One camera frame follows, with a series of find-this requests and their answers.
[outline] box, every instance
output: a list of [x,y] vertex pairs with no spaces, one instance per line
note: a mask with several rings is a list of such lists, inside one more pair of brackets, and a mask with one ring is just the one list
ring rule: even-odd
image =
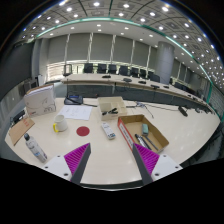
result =
[[30,89],[24,96],[29,117],[36,117],[56,111],[54,85]]
[[144,115],[130,115],[130,116],[119,116],[118,117],[118,128],[120,129],[123,137],[128,143],[130,149],[133,149],[133,143],[138,142],[135,134],[142,135],[142,124],[147,124],[149,128],[149,139],[158,148],[158,151],[153,145],[144,138],[151,150],[155,153],[163,151],[163,149],[169,144],[168,140],[162,135],[162,133],[152,125]]
[[[119,116],[127,115],[122,97],[98,97],[97,100],[101,121],[117,119]],[[114,108],[117,108],[117,114],[102,115],[103,112],[108,112]]]

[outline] white paper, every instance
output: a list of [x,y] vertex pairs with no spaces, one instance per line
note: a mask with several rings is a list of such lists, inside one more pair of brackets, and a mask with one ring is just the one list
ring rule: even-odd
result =
[[64,105],[58,115],[77,120],[89,120],[91,106]]

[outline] white container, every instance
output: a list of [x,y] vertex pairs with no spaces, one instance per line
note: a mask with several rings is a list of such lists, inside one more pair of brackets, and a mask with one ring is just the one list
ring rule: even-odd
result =
[[29,90],[24,96],[29,117],[56,111],[54,85],[44,85]]
[[[127,115],[127,109],[122,97],[98,97],[98,109],[101,121],[117,119],[119,116]],[[108,112],[117,108],[117,114],[102,115],[103,112]]]

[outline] spray bottle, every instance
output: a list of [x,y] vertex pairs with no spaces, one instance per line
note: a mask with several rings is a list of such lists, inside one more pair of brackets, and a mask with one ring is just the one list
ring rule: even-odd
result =
[[47,156],[44,151],[37,144],[36,140],[29,136],[27,133],[24,135],[26,139],[26,145],[30,149],[30,151],[42,162],[44,163],[47,160]]

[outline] water bottle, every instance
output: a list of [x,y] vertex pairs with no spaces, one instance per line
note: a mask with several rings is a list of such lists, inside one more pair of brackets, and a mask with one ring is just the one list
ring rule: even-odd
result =
[[30,149],[30,151],[42,162],[44,163],[47,160],[47,156],[44,151],[37,144],[36,140],[29,136],[27,133],[24,135],[26,139],[26,145]]

